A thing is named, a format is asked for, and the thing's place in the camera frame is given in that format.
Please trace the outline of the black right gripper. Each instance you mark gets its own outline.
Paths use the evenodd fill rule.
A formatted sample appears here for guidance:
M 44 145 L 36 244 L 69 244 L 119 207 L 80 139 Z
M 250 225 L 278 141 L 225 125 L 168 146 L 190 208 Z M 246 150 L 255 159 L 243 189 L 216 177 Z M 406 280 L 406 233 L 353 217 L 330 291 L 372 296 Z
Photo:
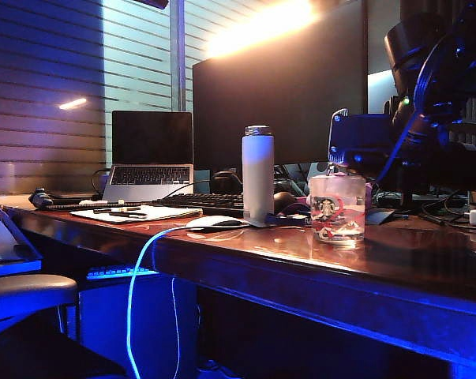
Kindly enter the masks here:
M 381 187 L 424 193 L 430 186 L 476 189 L 476 145 L 450 141 L 446 129 L 409 132 Z

